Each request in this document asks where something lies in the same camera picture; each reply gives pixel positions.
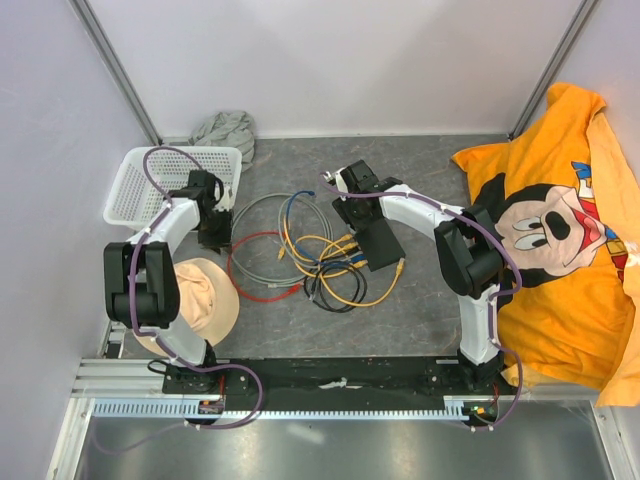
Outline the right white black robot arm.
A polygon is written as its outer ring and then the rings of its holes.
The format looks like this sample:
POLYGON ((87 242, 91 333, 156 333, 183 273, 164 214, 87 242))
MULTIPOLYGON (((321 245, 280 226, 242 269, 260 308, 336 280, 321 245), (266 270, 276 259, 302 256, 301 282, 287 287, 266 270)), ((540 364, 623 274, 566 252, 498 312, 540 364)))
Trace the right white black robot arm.
POLYGON ((442 278, 459 302, 458 381, 469 393, 483 392, 504 367, 497 335, 498 297, 505 271, 515 268, 487 210, 444 204, 396 178, 379 179, 364 161, 322 178, 337 194, 332 206, 351 229, 371 270, 405 257, 391 222, 434 242, 442 278))

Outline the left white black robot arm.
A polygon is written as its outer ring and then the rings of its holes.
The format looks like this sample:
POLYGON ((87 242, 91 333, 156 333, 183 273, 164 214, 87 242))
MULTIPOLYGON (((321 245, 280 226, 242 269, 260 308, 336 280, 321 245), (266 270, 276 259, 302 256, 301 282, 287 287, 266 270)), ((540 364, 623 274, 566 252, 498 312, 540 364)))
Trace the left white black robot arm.
POLYGON ((219 306, 209 273, 216 264, 175 262, 173 255, 190 232, 205 247, 229 246, 232 210, 222 181, 201 169, 190 172, 185 187, 163 197, 159 212, 138 233, 104 248, 106 313, 155 344, 172 364, 171 374, 185 373, 190 387, 208 393, 225 369, 214 353, 212 328, 221 321, 230 329, 239 299, 233 294, 230 306, 219 306))

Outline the black network switch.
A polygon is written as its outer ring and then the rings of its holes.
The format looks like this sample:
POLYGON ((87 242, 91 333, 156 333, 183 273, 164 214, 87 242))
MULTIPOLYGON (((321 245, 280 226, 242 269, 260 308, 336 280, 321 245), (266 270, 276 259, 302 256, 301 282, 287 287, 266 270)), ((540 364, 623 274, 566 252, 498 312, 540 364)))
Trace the black network switch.
POLYGON ((386 219, 381 218, 358 230, 354 238, 368 268, 375 272, 398 263, 406 254, 386 219))

